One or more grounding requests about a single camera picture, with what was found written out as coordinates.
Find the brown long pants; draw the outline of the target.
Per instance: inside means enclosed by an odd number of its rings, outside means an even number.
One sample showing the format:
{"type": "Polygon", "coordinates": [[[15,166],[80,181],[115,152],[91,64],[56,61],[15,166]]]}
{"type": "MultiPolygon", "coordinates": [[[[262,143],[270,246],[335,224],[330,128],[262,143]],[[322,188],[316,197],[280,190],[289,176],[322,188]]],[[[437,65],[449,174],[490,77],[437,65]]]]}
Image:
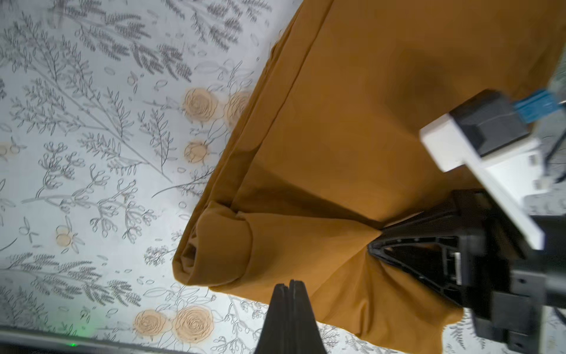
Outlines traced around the brown long pants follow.
{"type": "Polygon", "coordinates": [[[304,282],[315,318],[379,347],[442,352],[451,305],[367,246],[456,189],[419,130],[485,89],[544,87],[563,1],[304,1],[274,47],[172,261],[257,302],[304,282]]]}

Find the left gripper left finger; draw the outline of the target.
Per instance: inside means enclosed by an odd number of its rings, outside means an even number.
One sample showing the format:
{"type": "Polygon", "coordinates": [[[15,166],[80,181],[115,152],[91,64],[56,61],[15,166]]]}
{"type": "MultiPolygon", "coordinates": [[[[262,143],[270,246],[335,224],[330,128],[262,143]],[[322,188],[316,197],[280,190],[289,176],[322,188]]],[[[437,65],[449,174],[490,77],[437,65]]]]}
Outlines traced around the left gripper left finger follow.
{"type": "Polygon", "coordinates": [[[271,297],[256,354],[283,354],[289,349],[290,330],[289,287],[277,284],[271,297]]]}

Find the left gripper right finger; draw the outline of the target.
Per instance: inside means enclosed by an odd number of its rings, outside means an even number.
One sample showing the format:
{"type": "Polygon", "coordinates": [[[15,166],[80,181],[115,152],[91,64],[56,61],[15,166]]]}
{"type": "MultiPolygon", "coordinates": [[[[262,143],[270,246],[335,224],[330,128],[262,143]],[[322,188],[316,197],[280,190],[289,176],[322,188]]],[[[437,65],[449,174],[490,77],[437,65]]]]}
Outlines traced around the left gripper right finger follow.
{"type": "Polygon", "coordinates": [[[305,284],[290,282],[289,353],[326,354],[305,284]]]}

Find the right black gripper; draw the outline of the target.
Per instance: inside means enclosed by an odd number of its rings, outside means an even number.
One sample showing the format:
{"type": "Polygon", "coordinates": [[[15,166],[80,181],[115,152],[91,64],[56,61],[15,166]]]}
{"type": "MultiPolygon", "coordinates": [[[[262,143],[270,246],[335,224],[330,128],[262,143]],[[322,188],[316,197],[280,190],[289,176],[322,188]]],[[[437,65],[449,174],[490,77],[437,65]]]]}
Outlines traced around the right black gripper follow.
{"type": "Polygon", "coordinates": [[[483,190],[386,227],[368,253],[472,311],[477,336],[518,353],[539,353],[542,312],[565,307],[565,217],[534,218],[543,246],[533,249],[483,190]]]}

